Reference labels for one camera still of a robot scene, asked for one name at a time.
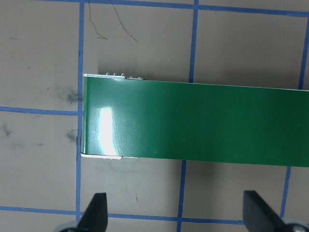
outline beige floor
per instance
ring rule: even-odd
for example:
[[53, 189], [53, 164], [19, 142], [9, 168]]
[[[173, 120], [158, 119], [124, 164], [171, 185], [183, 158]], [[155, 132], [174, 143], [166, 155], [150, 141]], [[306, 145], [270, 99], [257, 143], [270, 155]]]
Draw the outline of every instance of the beige floor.
[[[306, 0], [200, 4], [309, 9]], [[135, 41], [112, 5], [90, 3], [89, 8], [85, 1], [81, 54], [79, 7], [73, 1], [0, 1], [0, 231], [53, 231], [75, 220], [80, 168], [80, 211], [95, 192], [107, 192], [112, 214], [108, 232], [175, 232], [177, 222], [165, 219], [178, 216], [181, 160], [81, 158], [76, 166], [78, 57], [83, 55], [84, 73], [188, 82], [193, 10], [115, 5]], [[199, 10], [194, 82], [296, 89], [306, 27], [306, 17]], [[304, 89], [309, 89], [308, 75]], [[229, 224], [242, 220], [245, 189], [258, 191], [280, 213], [286, 170], [188, 161], [183, 217], [226, 224], [183, 222], [182, 232], [246, 231], [243, 225]], [[285, 208], [285, 216], [305, 223], [308, 175], [308, 168], [292, 167]], [[121, 215], [163, 220], [117, 218]]]

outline black object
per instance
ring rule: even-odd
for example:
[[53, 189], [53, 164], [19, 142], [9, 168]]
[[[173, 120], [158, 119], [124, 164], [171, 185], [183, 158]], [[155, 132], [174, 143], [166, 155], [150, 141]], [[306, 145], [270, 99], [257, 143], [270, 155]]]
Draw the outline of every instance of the black object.
[[285, 224], [256, 191], [244, 191], [242, 215], [249, 232], [309, 232], [303, 225]]
[[106, 193], [96, 193], [76, 228], [61, 232], [105, 232], [107, 227]]

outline green surface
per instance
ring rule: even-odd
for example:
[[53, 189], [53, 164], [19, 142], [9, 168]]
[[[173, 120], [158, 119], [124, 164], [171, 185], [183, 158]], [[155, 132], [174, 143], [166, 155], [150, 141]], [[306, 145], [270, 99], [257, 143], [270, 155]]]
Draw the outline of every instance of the green surface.
[[309, 166], [309, 92], [85, 78], [84, 153]]

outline bolt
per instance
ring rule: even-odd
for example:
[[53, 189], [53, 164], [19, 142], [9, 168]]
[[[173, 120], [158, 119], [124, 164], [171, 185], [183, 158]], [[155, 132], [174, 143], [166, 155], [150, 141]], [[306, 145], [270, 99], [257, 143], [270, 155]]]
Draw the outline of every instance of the bolt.
[[306, 230], [302, 226], [293, 226], [293, 232], [306, 232]]

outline crack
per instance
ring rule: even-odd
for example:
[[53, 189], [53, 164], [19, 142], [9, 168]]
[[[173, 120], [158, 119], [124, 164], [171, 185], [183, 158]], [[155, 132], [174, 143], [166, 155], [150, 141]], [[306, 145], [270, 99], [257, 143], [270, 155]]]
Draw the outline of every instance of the crack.
[[117, 12], [117, 10], [116, 10], [116, 7], [115, 7], [114, 4], [112, 3], [112, 1], [111, 1], [111, 0], [108, 0], [108, 1], [111, 3], [112, 7], [114, 8], [114, 10], [115, 10], [115, 12], [116, 12], [116, 14], [117, 14], [119, 23], [121, 24], [122, 28], [126, 31], [126, 33], [127, 33], [135, 42], [138, 43], [138, 41], [133, 37], [133, 35], [131, 35], [131, 34], [127, 31], [127, 29], [126, 29], [125, 26], [123, 25], [123, 23], [122, 23], [122, 21], [121, 21], [121, 19], [120, 19], [120, 17], [119, 17], [119, 14], [118, 14], [118, 12]]
[[101, 35], [101, 34], [98, 33], [98, 30], [97, 30], [97, 28], [96, 28], [95, 23], [91, 20], [90, 0], [88, 1], [88, 6], [89, 6], [89, 21], [92, 23], [94, 29], [96, 30], [96, 34], [97, 34], [98, 36], [100, 36], [100, 37], [97, 37], [97, 38], [98, 38], [98, 39], [105, 39], [105, 40], [107, 40], [106, 37], [104, 37], [103, 35]]

